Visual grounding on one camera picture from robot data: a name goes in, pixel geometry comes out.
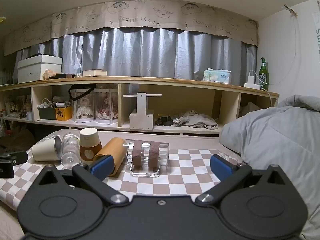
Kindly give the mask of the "glass mug with brown bands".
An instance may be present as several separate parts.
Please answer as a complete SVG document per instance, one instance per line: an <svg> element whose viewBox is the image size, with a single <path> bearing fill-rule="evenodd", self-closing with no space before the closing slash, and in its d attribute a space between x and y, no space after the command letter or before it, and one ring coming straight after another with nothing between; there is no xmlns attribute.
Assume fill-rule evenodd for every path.
<svg viewBox="0 0 320 240"><path fill-rule="evenodd" d="M158 141L126 139L126 163L133 177L156 178L167 172L169 144Z"/></svg>

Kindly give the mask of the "white and brown paper cup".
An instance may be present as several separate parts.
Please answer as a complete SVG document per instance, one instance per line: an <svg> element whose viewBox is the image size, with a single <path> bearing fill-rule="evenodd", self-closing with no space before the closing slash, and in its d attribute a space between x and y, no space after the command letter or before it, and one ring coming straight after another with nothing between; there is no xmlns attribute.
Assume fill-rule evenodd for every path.
<svg viewBox="0 0 320 240"><path fill-rule="evenodd" d="M85 161L92 161L95 155L102 149L98 130L93 127L80 131L80 157Z"/></svg>

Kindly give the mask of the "tan cylindrical cup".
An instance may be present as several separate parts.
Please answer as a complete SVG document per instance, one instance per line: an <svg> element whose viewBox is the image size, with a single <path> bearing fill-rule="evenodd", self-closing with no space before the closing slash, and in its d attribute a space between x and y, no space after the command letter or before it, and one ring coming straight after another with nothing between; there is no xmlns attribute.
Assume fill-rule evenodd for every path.
<svg viewBox="0 0 320 240"><path fill-rule="evenodd" d="M112 138L94 157L92 174L104 180L114 176L126 157L127 147L123 138Z"/></svg>

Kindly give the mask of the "clear stemmed glass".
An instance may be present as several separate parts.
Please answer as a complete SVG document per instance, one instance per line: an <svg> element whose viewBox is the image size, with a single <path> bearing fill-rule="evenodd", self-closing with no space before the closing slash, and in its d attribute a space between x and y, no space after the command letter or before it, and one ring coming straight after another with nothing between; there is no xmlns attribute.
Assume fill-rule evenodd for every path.
<svg viewBox="0 0 320 240"><path fill-rule="evenodd" d="M67 168L72 169L73 166L78 165L80 160L80 138L74 134L66 134L63 136L61 144L61 164Z"/></svg>

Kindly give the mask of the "cream ceramic mug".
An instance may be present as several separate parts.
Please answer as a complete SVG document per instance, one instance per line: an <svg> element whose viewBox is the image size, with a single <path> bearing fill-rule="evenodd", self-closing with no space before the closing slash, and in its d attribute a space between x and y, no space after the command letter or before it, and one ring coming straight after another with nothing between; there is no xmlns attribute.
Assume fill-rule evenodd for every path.
<svg viewBox="0 0 320 240"><path fill-rule="evenodd" d="M55 135L43 142L39 142L31 148L35 161L60 161L62 141Z"/></svg>

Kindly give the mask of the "dark green box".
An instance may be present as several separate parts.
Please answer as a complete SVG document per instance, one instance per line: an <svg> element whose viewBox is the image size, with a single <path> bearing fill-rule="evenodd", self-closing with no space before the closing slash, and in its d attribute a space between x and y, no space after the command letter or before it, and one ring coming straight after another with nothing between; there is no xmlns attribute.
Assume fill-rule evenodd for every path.
<svg viewBox="0 0 320 240"><path fill-rule="evenodd" d="M39 118L45 120L55 120L56 112L54 107L38 107Z"/></svg>

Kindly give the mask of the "yellow box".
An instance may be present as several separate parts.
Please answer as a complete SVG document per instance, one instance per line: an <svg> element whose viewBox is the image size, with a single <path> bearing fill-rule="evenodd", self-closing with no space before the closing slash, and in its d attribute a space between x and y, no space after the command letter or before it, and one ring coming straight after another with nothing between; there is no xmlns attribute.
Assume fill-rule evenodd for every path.
<svg viewBox="0 0 320 240"><path fill-rule="evenodd" d="M67 121L72 118L72 113L73 113L72 106L68 106L65 108L56 107L55 113L56 113L57 121Z"/></svg>

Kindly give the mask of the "crumpled grey clothing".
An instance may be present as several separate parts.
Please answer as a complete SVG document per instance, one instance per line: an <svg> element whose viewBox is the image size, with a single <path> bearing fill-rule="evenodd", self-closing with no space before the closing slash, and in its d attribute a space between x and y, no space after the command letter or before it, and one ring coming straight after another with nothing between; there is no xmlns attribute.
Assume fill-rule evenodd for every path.
<svg viewBox="0 0 320 240"><path fill-rule="evenodd" d="M185 126L193 128L205 128L208 130L214 130L219 127L212 117L202 113L197 113L194 110L186 111L178 118L174 118L172 122L177 127Z"/></svg>

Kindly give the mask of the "grey duvet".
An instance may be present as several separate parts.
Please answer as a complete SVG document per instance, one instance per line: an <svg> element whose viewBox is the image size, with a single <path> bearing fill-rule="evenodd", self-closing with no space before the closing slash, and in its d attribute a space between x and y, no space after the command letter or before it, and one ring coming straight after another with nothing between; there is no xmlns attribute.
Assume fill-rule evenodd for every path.
<svg viewBox="0 0 320 240"><path fill-rule="evenodd" d="M220 143L253 169L279 165L308 208L303 239L319 239L319 98L293 95L226 124Z"/></svg>

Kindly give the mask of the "white wooden stand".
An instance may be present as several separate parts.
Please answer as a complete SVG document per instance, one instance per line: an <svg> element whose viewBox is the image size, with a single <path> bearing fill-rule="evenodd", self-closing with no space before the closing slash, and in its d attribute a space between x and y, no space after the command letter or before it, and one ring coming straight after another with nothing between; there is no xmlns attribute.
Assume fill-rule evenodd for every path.
<svg viewBox="0 0 320 240"><path fill-rule="evenodd" d="M131 130L152 131L153 130L153 110L149 110L148 99L151 97L161 97L161 94L147 94L139 92L137 94L125 94L124 98L136 98L136 109L129 116Z"/></svg>

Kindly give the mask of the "right clear doll jar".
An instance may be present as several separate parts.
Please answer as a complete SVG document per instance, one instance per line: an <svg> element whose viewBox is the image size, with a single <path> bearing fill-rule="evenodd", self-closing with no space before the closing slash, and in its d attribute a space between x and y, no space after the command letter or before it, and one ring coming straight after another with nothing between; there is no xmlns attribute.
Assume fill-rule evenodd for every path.
<svg viewBox="0 0 320 240"><path fill-rule="evenodd" d="M95 120L102 124L118 122L118 89L98 88L94 90Z"/></svg>

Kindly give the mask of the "clear doll jar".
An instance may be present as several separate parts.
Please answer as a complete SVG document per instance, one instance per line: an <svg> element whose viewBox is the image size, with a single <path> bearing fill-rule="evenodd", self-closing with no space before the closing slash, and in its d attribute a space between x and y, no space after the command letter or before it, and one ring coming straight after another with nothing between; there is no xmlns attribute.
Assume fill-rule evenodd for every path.
<svg viewBox="0 0 320 240"><path fill-rule="evenodd" d="M72 101L74 122L83 123L94 120L94 88L71 88L69 97Z"/></svg>
<svg viewBox="0 0 320 240"><path fill-rule="evenodd" d="M98 88L94 90L95 120L102 124L118 122L118 89Z"/></svg>

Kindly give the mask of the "left clear doll jar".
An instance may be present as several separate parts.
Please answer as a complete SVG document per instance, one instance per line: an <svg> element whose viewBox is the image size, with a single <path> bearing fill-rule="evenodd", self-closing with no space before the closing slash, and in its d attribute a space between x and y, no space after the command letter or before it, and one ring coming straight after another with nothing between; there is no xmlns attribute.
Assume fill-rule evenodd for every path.
<svg viewBox="0 0 320 240"><path fill-rule="evenodd" d="M69 97L72 101L74 122L83 123L94 120L94 88L71 88Z"/></svg>

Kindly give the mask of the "wooden shelf unit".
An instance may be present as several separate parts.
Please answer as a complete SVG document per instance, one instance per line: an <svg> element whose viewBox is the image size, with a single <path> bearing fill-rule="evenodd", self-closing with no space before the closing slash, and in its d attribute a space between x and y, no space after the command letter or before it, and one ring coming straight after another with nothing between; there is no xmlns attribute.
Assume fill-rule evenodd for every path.
<svg viewBox="0 0 320 240"><path fill-rule="evenodd" d="M52 91L55 86L66 88L83 84L118 86L118 118L114 124L40 118L37 106L43 99L53 97ZM32 122L35 124L69 128L91 126L103 130L172 134L216 135L225 124L238 118L240 106L251 101L260 108L267 108L277 105L279 99L277 93L247 87L156 77L75 77L1 86L1 97L8 94L17 95L20 92L31 93ZM210 115L217 121L218 127L206 129L156 126L153 123L161 114L174 116L188 110Z"/></svg>

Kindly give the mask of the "white power strip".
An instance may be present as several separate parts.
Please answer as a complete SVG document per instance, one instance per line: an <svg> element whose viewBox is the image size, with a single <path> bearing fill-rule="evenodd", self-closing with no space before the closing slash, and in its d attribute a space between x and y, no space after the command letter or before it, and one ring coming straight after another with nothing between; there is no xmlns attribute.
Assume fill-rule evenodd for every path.
<svg viewBox="0 0 320 240"><path fill-rule="evenodd" d="M246 87L246 88L251 88L251 89L256 89L256 90L260 90L260 86L259 86L259 85L256 85L256 84L253 84L253 83L245 83L245 84L244 84L244 87Z"/></svg>

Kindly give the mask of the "white storage box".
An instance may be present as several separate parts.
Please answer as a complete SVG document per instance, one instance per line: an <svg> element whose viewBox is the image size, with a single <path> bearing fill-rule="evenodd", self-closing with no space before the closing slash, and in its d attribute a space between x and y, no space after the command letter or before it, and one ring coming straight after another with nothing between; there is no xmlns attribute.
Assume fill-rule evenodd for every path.
<svg viewBox="0 0 320 240"><path fill-rule="evenodd" d="M46 70L60 73L62 58L50 55L37 55L17 63L17 83L43 80Z"/></svg>

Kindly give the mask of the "white charger plug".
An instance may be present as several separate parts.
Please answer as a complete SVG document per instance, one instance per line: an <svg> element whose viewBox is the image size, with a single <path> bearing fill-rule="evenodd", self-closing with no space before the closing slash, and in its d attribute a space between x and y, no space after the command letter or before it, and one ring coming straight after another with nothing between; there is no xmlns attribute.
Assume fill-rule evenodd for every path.
<svg viewBox="0 0 320 240"><path fill-rule="evenodd" d="M253 70L250 71L249 75L248 75L248 78L247 78L247 83L255 85L255 77L256 77L255 71L253 71Z"/></svg>

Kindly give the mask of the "tissue pack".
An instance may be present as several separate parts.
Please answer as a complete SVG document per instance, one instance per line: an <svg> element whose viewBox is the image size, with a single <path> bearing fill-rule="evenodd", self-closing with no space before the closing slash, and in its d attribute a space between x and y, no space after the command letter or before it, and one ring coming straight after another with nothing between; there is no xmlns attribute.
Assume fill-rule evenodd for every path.
<svg viewBox="0 0 320 240"><path fill-rule="evenodd" d="M231 71L208 68L204 71L203 81L231 84Z"/></svg>

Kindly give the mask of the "green glass bottle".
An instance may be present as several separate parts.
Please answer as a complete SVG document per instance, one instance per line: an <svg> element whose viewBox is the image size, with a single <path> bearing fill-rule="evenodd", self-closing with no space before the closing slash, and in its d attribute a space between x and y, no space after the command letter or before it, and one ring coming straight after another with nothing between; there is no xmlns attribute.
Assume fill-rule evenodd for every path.
<svg viewBox="0 0 320 240"><path fill-rule="evenodd" d="M267 70L266 59L261 58L261 67L259 70L259 86L262 90L268 91L269 73Z"/></svg>

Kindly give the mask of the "book on shelf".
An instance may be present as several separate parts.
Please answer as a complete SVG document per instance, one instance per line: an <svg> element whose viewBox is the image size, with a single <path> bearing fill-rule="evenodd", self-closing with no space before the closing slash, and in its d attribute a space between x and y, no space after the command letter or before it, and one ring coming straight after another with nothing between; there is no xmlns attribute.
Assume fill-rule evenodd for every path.
<svg viewBox="0 0 320 240"><path fill-rule="evenodd" d="M82 72L82 77L99 77L107 76L107 71L103 69L90 69Z"/></svg>

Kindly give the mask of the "silver grey curtain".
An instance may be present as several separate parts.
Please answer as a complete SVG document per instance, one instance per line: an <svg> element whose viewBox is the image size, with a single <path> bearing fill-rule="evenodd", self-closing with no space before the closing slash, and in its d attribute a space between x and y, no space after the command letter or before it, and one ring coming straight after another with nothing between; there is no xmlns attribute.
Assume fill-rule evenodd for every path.
<svg viewBox="0 0 320 240"><path fill-rule="evenodd" d="M208 68L231 71L242 86L257 65L257 48L224 36L153 28L99 29L65 35L14 53L21 61L36 54L62 58L62 72L105 69L109 76L202 80Z"/></svg>

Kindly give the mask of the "beige cartoon valance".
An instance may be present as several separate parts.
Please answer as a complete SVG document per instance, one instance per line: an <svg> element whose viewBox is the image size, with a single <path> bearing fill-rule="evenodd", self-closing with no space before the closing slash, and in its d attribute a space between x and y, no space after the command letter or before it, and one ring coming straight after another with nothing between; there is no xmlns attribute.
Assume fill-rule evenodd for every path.
<svg viewBox="0 0 320 240"><path fill-rule="evenodd" d="M13 31L4 54L101 28L178 29L225 36L258 45L257 23L246 16L211 5L178 0L128 0L96 3L54 13Z"/></svg>

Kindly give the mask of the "white paper bag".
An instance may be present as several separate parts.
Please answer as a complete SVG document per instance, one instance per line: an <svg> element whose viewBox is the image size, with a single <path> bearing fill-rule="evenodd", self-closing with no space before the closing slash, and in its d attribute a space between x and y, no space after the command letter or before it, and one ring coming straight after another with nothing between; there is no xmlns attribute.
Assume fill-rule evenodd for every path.
<svg viewBox="0 0 320 240"><path fill-rule="evenodd" d="M315 25L316 29L316 40L317 40L317 49L318 49L318 54L320 56L320 12L313 12L313 22Z"/></svg>

